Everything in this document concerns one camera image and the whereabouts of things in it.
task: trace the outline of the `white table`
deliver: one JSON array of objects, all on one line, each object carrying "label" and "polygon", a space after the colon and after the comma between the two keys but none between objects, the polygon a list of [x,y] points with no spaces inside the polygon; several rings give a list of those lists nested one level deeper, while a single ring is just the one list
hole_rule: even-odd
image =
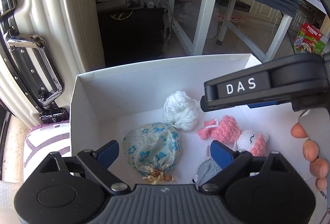
[{"label": "white table", "polygon": [[[172,15],[173,15],[173,9],[174,9],[174,1],[175,0],[169,0],[170,10],[172,12]],[[216,2],[216,0],[202,0],[201,8],[199,10],[195,37],[194,37],[193,42],[190,41],[189,37],[184,32],[184,30],[182,29],[182,27],[180,26],[178,21],[174,18],[174,16],[172,16],[172,29],[174,30],[174,33],[178,36],[181,44],[183,45],[183,47],[188,55],[201,55],[202,54],[215,2]],[[278,27],[278,30],[275,34],[275,37],[274,37],[267,53],[265,54],[253,41],[251,41],[242,31],[240,31],[236,26],[234,26],[230,22],[230,17],[233,13],[235,2],[236,2],[236,0],[229,0],[225,19],[222,23],[222,27],[221,27],[221,30],[219,33],[218,40],[220,42],[223,42],[226,31],[229,28],[248,47],[250,47],[252,52],[255,53],[255,55],[258,57],[258,59],[261,62],[271,61],[274,58],[281,42],[283,41],[283,38],[290,26],[292,17],[287,14],[284,14],[282,21]]]}]

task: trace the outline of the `white cardboard box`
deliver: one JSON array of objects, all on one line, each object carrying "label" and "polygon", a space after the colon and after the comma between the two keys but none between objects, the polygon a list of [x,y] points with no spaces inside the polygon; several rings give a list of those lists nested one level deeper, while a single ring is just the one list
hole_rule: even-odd
[{"label": "white cardboard box", "polygon": [[[127,163],[121,148],[128,131],[143,124],[163,122],[162,108],[170,94],[186,91],[191,98],[200,100],[205,81],[258,64],[251,54],[201,55],[140,62],[78,75],[70,110],[72,155],[83,149],[96,150],[116,139],[120,153],[109,170],[133,188],[143,181]],[[268,133],[267,150],[280,151],[302,178],[309,180],[312,178],[309,163],[302,154],[305,139],[295,139],[290,134],[299,114],[292,111],[291,104],[254,109],[244,105],[207,113],[200,110],[196,128],[191,132],[179,131],[181,155],[171,174],[178,184],[191,183],[212,142],[211,138],[200,139],[196,131],[203,127],[205,120],[231,115],[243,130]],[[317,198],[321,197],[315,188],[313,191]],[[324,213],[322,207],[320,219]],[[319,224],[319,218],[313,223]]]}]

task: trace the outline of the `suitcase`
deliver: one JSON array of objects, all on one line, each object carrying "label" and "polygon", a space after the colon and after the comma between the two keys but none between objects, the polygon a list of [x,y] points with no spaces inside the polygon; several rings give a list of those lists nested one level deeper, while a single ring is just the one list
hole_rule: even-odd
[{"label": "suitcase", "polygon": [[27,127],[68,118],[75,77],[103,68],[95,0],[1,0],[0,99]]}]

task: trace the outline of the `floral fabric pouch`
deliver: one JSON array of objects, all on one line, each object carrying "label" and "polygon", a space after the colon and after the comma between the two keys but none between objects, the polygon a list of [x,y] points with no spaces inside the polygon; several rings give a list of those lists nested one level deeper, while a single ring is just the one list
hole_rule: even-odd
[{"label": "floral fabric pouch", "polygon": [[180,137],[165,123],[145,124],[127,133],[123,139],[127,161],[150,184],[174,180],[169,174],[180,155]]}]

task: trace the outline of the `finger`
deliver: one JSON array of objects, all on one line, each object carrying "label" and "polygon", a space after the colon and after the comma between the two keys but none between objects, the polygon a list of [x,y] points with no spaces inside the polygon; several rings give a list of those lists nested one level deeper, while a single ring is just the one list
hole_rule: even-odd
[{"label": "finger", "polygon": [[314,161],[318,156],[318,146],[312,140],[306,140],[303,144],[303,154],[307,161]]},{"label": "finger", "polygon": [[329,164],[325,159],[317,158],[310,163],[310,172],[317,178],[324,178],[329,172]]},{"label": "finger", "polygon": [[306,134],[305,130],[301,126],[300,123],[296,123],[292,128],[291,128],[291,135],[294,138],[306,138],[308,135]]},{"label": "finger", "polygon": [[327,185],[328,183],[326,178],[317,178],[315,181],[316,189],[318,189],[319,191],[325,190]]}]

